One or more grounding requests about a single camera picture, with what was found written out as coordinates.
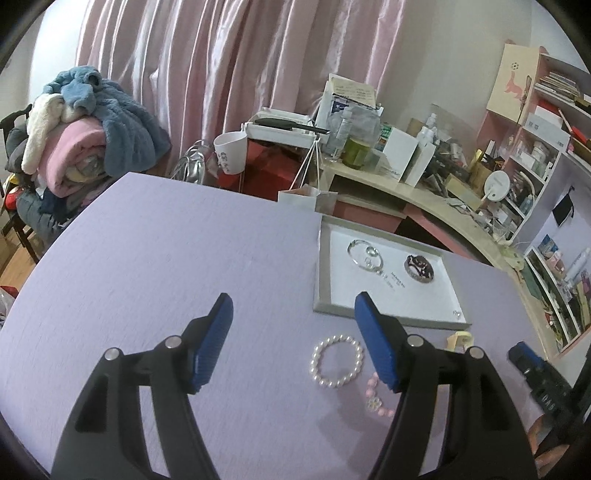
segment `pink curtain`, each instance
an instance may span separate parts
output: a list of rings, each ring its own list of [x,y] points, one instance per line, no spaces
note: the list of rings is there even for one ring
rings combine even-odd
[[[313,114],[329,73],[378,99],[407,0],[90,0],[78,65],[167,129],[172,159],[263,106]]]

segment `metal screw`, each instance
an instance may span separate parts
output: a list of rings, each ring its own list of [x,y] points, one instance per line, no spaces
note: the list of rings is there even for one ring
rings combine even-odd
[[[119,356],[119,349],[118,348],[109,348],[105,352],[105,359],[106,360],[115,360]]]
[[[183,343],[183,340],[178,335],[173,335],[172,337],[168,337],[164,341],[164,344],[166,345],[166,348],[176,348],[181,343]]]
[[[468,350],[468,352],[470,352],[470,356],[472,358],[476,358],[477,360],[484,358],[484,350],[479,346],[473,346]]]
[[[418,347],[425,343],[425,340],[420,335],[408,335],[407,342],[410,346]]]

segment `white cup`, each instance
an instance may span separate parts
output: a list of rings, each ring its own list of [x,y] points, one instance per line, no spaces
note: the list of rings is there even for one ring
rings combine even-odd
[[[246,132],[227,132],[213,141],[217,161],[227,175],[237,175],[246,168],[248,139]]]

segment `purple table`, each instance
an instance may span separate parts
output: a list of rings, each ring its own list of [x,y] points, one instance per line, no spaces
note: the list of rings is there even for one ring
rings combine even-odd
[[[212,381],[190,397],[222,479],[366,478],[390,420],[364,409],[374,372],[336,390],[315,384],[315,343],[351,319],[312,311],[320,215],[208,187],[129,174],[76,219],[35,268],[0,332],[0,411],[50,469],[62,428],[103,352],[153,348],[206,314],[220,292],[235,316]],[[519,340],[539,341],[509,277],[448,255],[476,343],[487,351],[525,426],[540,414],[506,360]],[[410,329],[437,347],[450,332]],[[347,345],[327,351],[343,374]],[[381,396],[388,407],[396,397]],[[149,391],[142,416],[153,468],[166,474]],[[444,428],[438,406],[425,463],[435,467]]]

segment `blue fluffy robe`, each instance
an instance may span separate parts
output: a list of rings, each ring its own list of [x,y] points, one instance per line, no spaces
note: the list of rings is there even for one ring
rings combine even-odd
[[[101,121],[107,139],[105,171],[111,177],[148,170],[170,149],[168,134],[157,120],[92,66],[61,72],[43,93],[61,93],[68,105]]]

